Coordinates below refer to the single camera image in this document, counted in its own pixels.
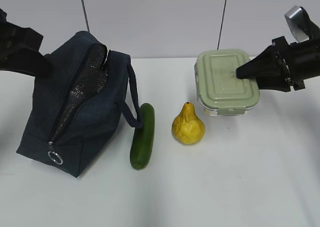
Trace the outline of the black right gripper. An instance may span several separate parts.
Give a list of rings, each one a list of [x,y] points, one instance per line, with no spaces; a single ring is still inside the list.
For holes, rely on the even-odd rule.
[[[236,69],[238,79],[256,78],[260,90],[290,92],[305,89],[304,80],[320,75],[320,38],[289,44],[284,36],[253,60]]]

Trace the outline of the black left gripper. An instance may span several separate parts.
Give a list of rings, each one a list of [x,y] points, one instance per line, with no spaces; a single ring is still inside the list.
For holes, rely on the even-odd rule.
[[[7,21],[0,10],[0,70],[38,78],[48,78],[52,65],[38,52],[43,35],[30,27],[20,27]]]

